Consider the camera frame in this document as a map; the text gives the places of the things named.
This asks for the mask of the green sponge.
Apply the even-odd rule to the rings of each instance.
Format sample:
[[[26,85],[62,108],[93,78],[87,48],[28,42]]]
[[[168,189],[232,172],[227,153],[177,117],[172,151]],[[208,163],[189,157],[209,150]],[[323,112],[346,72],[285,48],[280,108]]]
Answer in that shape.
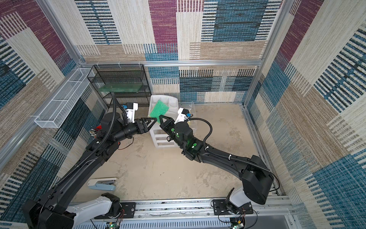
[[[169,110],[169,106],[163,103],[161,100],[158,100],[154,108],[149,114],[149,117],[156,118],[157,123],[160,123],[160,115],[165,115]]]

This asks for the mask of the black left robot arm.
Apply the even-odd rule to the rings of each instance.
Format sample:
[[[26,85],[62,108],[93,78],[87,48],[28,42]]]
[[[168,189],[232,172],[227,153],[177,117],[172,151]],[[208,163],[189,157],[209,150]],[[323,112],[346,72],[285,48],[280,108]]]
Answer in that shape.
[[[22,211],[28,227],[72,229],[100,215],[118,216],[122,208],[120,199],[109,193],[77,206],[69,204],[90,176],[119,148],[120,142],[149,132],[156,121],[156,118],[139,118],[126,123],[117,112],[105,114],[96,138],[72,169],[37,201],[26,201]]]

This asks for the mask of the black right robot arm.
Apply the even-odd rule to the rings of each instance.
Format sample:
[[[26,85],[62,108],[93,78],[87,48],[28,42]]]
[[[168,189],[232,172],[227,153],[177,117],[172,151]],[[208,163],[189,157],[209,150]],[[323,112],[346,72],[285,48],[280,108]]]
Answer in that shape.
[[[204,140],[200,140],[193,135],[188,121],[176,123],[164,115],[160,115],[159,120],[160,128],[168,135],[170,141],[178,145],[187,159],[218,167],[242,182],[243,187],[232,189],[226,198],[229,210],[235,211],[249,202],[266,204],[275,178],[260,157],[236,156],[206,143],[213,130],[211,125],[208,135]]]

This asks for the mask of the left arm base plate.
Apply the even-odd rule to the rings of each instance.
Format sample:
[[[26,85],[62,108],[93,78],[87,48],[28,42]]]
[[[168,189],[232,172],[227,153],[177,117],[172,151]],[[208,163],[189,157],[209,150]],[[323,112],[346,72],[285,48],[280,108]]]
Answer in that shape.
[[[121,209],[116,216],[100,215],[93,219],[132,219],[134,218],[136,202],[120,202]]]

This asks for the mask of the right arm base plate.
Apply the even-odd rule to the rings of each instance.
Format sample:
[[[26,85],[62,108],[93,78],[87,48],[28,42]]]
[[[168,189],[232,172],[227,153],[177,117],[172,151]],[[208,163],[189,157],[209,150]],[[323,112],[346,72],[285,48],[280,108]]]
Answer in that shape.
[[[214,214],[219,215],[241,215],[241,214],[253,214],[252,203],[246,203],[241,207],[236,207],[226,199],[213,199],[210,202],[211,207],[214,209]]]

